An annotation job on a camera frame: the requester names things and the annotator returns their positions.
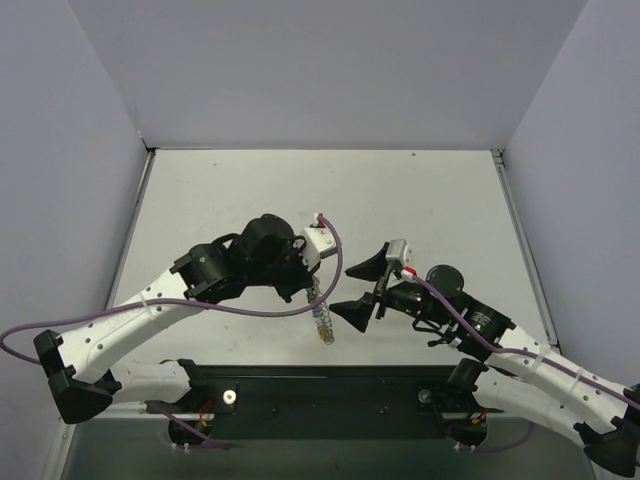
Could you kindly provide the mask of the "metal ring disc with keyrings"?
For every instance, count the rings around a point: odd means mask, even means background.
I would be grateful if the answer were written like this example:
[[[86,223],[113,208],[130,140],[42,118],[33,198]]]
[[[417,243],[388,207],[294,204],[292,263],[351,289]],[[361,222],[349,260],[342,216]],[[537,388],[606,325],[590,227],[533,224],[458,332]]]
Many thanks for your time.
[[[313,277],[313,285],[306,289],[307,302],[309,304],[315,304],[320,297],[323,296],[323,292],[320,288],[320,280],[318,277]],[[325,301],[318,303],[311,310],[312,317],[315,321],[316,331],[319,338],[325,345],[332,345],[335,341],[331,312]]]

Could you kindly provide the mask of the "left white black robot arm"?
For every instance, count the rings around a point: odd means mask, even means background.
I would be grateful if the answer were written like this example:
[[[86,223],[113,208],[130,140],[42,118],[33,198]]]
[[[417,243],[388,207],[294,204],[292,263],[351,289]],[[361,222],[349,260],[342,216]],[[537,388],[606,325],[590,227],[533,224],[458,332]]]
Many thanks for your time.
[[[138,400],[196,410],[205,387],[186,362],[140,365],[125,356],[204,305],[238,298],[248,287],[272,287],[290,302],[312,286],[322,258],[335,247],[321,221],[296,233],[282,218],[264,214],[241,233],[192,247],[114,312],[66,333],[38,334],[34,346],[62,419],[78,424],[113,403]]]

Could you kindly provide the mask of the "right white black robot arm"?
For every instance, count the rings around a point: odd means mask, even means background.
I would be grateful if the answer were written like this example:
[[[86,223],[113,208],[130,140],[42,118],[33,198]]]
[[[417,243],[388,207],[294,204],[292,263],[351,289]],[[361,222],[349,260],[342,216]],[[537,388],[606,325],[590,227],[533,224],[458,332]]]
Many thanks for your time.
[[[612,382],[537,340],[508,316],[464,290],[464,277],[447,264],[424,278],[409,264],[409,247],[394,240],[347,269],[373,283],[358,300],[329,309],[360,332],[371,318],[393,310],[415,331],[433,335],[463,358],[449,381],[482,408],[517,415],[578,445],[610,473],[632,478],[639,466],[639,388]]]

